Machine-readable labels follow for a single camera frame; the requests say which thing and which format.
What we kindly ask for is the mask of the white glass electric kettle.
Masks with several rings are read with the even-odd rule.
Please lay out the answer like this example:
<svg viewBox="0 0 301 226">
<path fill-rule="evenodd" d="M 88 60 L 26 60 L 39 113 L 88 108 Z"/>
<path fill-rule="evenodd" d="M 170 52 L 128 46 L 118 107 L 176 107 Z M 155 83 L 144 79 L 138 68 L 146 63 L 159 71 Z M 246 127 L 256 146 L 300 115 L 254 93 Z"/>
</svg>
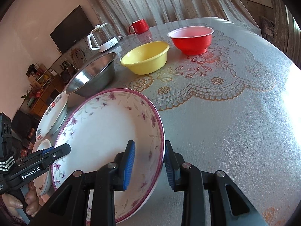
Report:
<svg viewBox="0 0 301 226">
<path fill-rule="evenodd" d="M 117 37 L 113 34 L 107 23 L 97 24 L 87 36 L 90 50 L 97 50 L 103 53 L 118 44 Z"/>
</svg>

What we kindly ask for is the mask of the purple floral rim plate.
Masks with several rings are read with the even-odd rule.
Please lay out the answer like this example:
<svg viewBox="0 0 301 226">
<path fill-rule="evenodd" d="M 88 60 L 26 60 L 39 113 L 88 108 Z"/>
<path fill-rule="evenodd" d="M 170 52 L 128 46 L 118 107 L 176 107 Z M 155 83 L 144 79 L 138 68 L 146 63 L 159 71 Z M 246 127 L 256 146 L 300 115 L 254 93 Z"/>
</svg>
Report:
<svg viewBox="0 0 301 226">
<path fill-rule="evenodd" d="M 136 145 L 131 180 L 127 190 L 115 193 L 116 222 L 127 220 L 153 193 L 165 153 L 160 115 L 140 92 L 127 88 L 105 90 L 72 113 L 56 140 L 56 146 L 68 144 L 71 151 L 52 165 L 54 189 L 76 170 L 88 173 L 112 162 L 129 140 Z"/>
</svg>

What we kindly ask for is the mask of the window side curtain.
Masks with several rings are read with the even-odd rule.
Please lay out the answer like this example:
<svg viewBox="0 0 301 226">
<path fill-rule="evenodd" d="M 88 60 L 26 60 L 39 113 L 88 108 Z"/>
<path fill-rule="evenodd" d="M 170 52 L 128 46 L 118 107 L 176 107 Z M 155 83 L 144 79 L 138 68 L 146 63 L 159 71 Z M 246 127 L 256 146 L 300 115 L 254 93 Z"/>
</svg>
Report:
<svg viewBox="0 0 301 226">
<path fill-rule="evenodd" d="M 282 0 L 271 0 L 274 10 L 272 43 L 300 68 L 300 27 Z"/>
</svg>

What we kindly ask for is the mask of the wooden shelf with items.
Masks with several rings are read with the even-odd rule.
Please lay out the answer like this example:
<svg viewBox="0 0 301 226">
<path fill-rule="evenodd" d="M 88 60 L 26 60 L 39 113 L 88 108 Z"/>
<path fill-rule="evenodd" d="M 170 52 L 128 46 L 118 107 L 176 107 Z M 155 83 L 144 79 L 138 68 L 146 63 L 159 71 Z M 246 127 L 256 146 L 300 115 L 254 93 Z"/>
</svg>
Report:
<svg viewBox="0 0 301 226">
<path fill-rule="evenodd" d="M 43 64 L 31 64 L 26 72 L 29 83 L 37 89 L 46 88 L 54 76 L 46 69 Z"/>
</svg>

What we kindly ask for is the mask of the dragon double-happiness plate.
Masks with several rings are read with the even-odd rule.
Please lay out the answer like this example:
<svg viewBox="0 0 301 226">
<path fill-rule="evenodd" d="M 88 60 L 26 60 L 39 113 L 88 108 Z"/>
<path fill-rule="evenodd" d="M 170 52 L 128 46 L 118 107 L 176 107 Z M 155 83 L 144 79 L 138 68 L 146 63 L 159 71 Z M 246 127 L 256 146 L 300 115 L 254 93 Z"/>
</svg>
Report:
<svg viewBox="0 0 301 226">
<path fill-rule="evenodd" d="M 69 95 L 61 92 L 49 105 L 38 125 L 35 139 L 42 141 L 48 134 L 54 134 L 67 115 L 67 102 Z"/>
</svg>

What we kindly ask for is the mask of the beige lace curtain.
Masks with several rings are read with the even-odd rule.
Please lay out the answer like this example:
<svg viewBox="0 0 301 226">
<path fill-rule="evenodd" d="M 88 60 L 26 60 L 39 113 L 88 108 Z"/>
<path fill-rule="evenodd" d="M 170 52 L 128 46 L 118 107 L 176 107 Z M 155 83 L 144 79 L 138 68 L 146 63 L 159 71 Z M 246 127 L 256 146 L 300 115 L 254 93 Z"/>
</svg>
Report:
<svg viewBox="0 0 301 226">
<path fill-rule="evenodd" d="M 150 27 L 184 19 L 219 17 L 258 35 L 260 28 L 240 0 L 88 0 L 101 23 L 126 36 L 132 22 Z"/>
</svg>

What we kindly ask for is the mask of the yellow plastic bowl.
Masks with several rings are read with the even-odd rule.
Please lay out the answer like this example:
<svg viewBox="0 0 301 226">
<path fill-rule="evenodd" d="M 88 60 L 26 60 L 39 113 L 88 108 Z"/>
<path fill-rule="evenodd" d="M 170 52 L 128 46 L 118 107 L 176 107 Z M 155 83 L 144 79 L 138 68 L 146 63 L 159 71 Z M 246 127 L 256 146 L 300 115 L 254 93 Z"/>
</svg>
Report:
<svg viewBox="0 0 301 226">
<path fill-rule="evenodd" d="M 136 75 L 148 75 L 166 64 L 169 48 L 164 41 L 146 43 L 126 53 L 120 63 Z"/>
</svg>

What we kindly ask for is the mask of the red ceramic mug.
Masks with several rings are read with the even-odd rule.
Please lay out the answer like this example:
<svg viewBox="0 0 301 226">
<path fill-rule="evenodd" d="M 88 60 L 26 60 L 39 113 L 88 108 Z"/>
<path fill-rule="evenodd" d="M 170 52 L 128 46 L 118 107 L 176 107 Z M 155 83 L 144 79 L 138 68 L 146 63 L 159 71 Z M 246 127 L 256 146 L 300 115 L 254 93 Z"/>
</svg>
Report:
<svg viewBox="0 0 301 226">
<path fill-rule="evenodd" d="M 145 21 L 145 19 L 140 19 L 138 21 L 132 22 L 130 27 L 128 28 L 129 34 L 142 34 L 144 32 L 147 32 L 149 30 L 148 23 Z"/>
</svg>

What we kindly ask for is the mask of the orange wooden cabinet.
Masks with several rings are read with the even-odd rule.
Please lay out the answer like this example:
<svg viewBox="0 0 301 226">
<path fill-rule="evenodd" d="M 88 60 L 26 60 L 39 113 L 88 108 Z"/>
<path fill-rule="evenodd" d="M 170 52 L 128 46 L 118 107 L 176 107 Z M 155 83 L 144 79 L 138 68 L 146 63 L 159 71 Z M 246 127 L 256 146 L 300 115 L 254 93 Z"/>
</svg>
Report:
<svg viewBox="0 0 301 226">
<path fill-rule="evenodd" d="M 30 107 L 29 115 L 42 117 L 52 101 L 63 91 L 64 82 L 56 75 L 51 82 L 43 88 L 40 96 L 36 98 Z"/>
</svg>

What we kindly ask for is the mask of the black wall television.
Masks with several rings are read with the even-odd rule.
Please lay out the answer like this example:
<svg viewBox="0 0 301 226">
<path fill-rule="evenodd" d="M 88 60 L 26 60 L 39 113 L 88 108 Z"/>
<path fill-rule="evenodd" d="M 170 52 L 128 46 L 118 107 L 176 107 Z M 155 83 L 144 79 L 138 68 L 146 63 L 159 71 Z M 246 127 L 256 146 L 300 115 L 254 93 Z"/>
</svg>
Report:
<svg viewBox="0 0 301 226">
<path fill-rule="evenodd" d="M 87 36 L 92 29 L 93 26 L 90 20 L 79 5 L 59 23 L 50 34 L 50 37 L 59 51 L 64 54 Z"/>
</svg>

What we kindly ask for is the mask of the red plastic bowl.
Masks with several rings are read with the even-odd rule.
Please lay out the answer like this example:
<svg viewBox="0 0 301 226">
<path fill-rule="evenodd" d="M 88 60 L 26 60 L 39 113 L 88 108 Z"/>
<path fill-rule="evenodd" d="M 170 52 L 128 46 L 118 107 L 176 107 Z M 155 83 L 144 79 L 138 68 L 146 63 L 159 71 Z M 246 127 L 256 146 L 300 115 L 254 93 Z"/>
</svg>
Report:
<svg viewBox="0 0 301 226">
<path fill-rule="evenodd" d="M 207 52 L 212 42 L 214 30 L 205 26 L 189 26 L 168 33 L 174 46 L 188 56 L 200 55 Z"/>
</svg>

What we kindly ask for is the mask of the floral lace tablecloth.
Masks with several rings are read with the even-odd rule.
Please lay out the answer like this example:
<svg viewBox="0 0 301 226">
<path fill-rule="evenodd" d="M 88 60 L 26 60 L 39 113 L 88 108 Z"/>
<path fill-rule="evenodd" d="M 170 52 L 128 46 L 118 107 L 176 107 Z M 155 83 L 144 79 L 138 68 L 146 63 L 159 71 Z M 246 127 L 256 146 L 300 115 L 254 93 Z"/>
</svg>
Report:
<svg viewBox="0 0 301 226">
<path fill-rule="evenodd" d="M 245 89 L 266 92 L 276 84 L 271 69 L 221 31 L 214 32 L 212 44 L 201 55 L 183 54 L 167 34 L 161 32 L 129 36 L 121 44 L 121 54 L 154 41 L 164 41 L 170 46 L 165 65 L 153 73 L 136 75 L 116 63 L 117 77 L 113 86 L 141 92 L 159 111 L 178 107 L 192 97 L 226 101 Z"/>
</svg>

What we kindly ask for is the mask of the stainless steel bowl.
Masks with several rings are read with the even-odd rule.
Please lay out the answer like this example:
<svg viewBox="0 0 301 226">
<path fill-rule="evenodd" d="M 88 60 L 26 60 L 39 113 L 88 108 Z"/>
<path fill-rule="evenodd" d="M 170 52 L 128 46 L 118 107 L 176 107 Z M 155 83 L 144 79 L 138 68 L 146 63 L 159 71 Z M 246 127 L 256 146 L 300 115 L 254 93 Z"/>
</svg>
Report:
<svg viewBox="0 0 301 226">
<path fill-rule="evenodd" d="M 105 89 L 114 79 L 116 56 L 114 52 L 94 55 L 68 82 L 66 94 L 90 98 Z"/>
</svg>

